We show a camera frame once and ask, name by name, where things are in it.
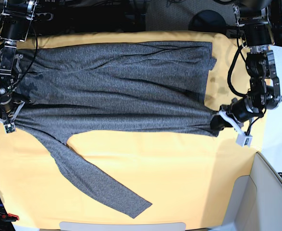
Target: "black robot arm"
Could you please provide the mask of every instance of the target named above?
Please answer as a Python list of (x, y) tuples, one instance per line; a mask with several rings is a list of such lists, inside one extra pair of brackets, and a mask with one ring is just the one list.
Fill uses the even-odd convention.
[(22, 55), (16, 54), (18, 41), (25, 41), (37, 0), (4, 0), (0, 20), (0, 122), (7, 133), (14, 132), (14, 120), (26, 99), (14, 89), (22, 78), (19, 62)]
[[(268, 10), (265, 8), (257, 11), (244, 5), (235, 5), (234, 13), (238, 29), (242, 33), (242, 44), (250, 49), (245, 61), (247, 73), (251, 77), (250, 90), (247, 93), (237, 92), (231, 81), (235, 62), (243, 48), (240, 46), (230, 67), (227, 83), (230, 90), (242, 98), (233, 99), (230, 105), (222, 105), (210, 126), (213, 130), (234, 127), (239, 132), (237, 143), (244, 146), (251, 143), (250, 131), (255, 121), (262, 118), (267, 109), (276, 108), (282, 101), (282, 96), (273, 51), (269, 49), (269, 45), (274, 41), (268, 20)], [(250, 126), (246, 132), (243, 132), (241, 127), (248, 120)]]

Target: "shirt sleeve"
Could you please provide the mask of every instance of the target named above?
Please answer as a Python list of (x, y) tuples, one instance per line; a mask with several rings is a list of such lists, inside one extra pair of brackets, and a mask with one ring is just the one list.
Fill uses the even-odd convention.
[(51, 135), (25, 126), (18, 128), (36, 137), (48, 149), (63, 176), (94, 200), (132, 218), (152, 205)]

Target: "screw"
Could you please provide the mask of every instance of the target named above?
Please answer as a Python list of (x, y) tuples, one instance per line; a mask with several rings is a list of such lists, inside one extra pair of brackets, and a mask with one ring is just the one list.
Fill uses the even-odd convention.
[(5, 93), (5, 89), (4, 88), (0, 88), (0, 94), (3, 95)]

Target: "wire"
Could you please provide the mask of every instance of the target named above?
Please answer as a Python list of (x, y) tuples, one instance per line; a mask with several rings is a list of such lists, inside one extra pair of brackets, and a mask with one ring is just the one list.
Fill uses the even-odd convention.
[(229, 0), (229, 1), (213, 0), (213, 1), (221, 5), (228, 5), (234, 2), (234, 0)]
[[(262, 69), (263, 69), (263, 77), (261, 79), (261, 82), (265, 85), (265, 77), (266, 77), (266, 69), (264, 66), (262, 66)], [(256, 120), (254, 120), (252, 123), (250, 123), (250, 125), (248, 126), (247, 128), (247, 131), (246, 131), (246, 134), (247, 135), (250, 135), (251, 133), (251, 129), (252, 129), (252, 125), (257, 121), (259, 120), (260, 118), (263, 118), (265, 116), (265, 113), (267, 112), (267, 100), (265, 99), (265, 111), (262, 113), (261, 116), (258, 116), (258, 118)]]
[[(237, 48), (239, 48), (239, 28), (237, 28)], [(245, 57), (243, 56), (242, 54), (242, 51), (240, 50), (240, 54), (241, 54), (241, 57), (243, 59), (243, 61), (246, 63), (246, 60), (245, 60)]]
[(236, 54), (235, 56), (233, 57), (233, 62), (229, 68), (229, 71), (228, 71), (228, 75), (227, 75), (227, 83), (228, 83), (228, 87), (230, 88), (230, 90), (232, 91), (232, 93), (234, 93), (235, 95), (239, 96), (239, 97), (245, 97), (246, 94), (242, 94), (242, 93), (239, 93), (236, 91), (236, 89), (233, 87), (232, 85), (232, 73), (233, 73), (233, 69), (235, 67), (235, 64), (236, 64), (236, 61), (238, 59), (238, 56), (240, 54), (240, 51), (243, 49), (243, 46), (240, 45), (236, 51)]
[(34, 27), (33, 27), (32, 24), (31, 24), (31, 28), (32, 28), (32, 30), (33, 30), (33, 32), (34, 32), (35, 41), (36, 41), (36, 42), (35, 42), (35, 43), (36, 43), (36, 46), (35, 46), (35, 53), (34, 53), (33, 59), (32, 59), (32, 61), (31, 61), (30, 65), (29, 65), (29, 67), (28, 67), (27, 70), (24, 72), (24, 74), (21, 76), (19, 82), (20, 82), (20, 81), (25, 77), (25, 75), (29, 72), (30, 68), (32, 67), (32, 65), (33, 65), (33, 63), (34, 63), (34, 61), (35, 61), (35, 59), (36, 59), (36, 55), (37, 55), (37, 50), (38, 50), (38, 38), (37, 38), (36, 31), (35, 31), (35, 29), (34, 29)]
[(32, 30), (33, 30), (33, 32), (34, 32), (35, 41), (36, 41), (35, 53), (34, 53), (33, 59), (32, 59), (32, 61), (31, 61), (30, 65), (29, 65), (29, 67), (26, 69), (26, 71), (25, 71), (25, 72), (23, 73), (23, 75), (21, 76), (21, 78), (20, 78), (19, 80), (17, 80), (16, 83), (13, 84), (13, 88), (12, 88), (9, 92), (7, 92), (7, 93), (5, 93), (4, 95), (2, 95), (1, 97), (4, 97), (4, 96), (6, 96), (6, 95), (12, 93), (12, 92), (17, 88), (17, 84), (20, 83), (20, 81), (25, 77), (25, 75), (26, 75), (27, 73), (29, 73), (29, 70), (30, 70), (30, 68), (32, 67), (32, 65), (33, 65), (33, 63), (34, 63), (34, 61), (35, 61), (35, 59), (36, 59), (37, 50), (38, 50), (38, 38), (37, 38), (36, 31), (35, 31), (35, 29), (34, 29), (34, 27), (33, 27), (32, 24), (31, 24), (31, 28), (32, 28)]
[(257, 119), (255, 119), (252, 123), (250, 123), (250, 125), (248, 126), (247, 131), (246, 131), (246, 134), (247, 134), (247, 135), (250, 135), (252, 125), (253, 125), (257, 120), (259, 120), (260, 118), (264, 117), (264, 115), (265, 115), (266, 112), (267, 112), (267, 106), (265, 106), (265, 111), (264, 111), (264, 113), (263, 113), (263, 116), (259, 116), (259, 117), (258, 117)]

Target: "gray long-sleeve shirt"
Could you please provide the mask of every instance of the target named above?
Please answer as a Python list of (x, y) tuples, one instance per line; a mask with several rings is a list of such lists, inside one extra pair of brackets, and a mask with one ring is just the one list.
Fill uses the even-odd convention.
[[(16, 126), (35, 136), (60, 172), (93, 199), (135, 218), (151, 203), (66, 146), (90, 130), (172, 131), (216, 136), (203, 104), (208, 42), (92, 44), (38, 50), (16, 92), (31, 100)], [(25, 71), (34, 51), (24, 55)]]

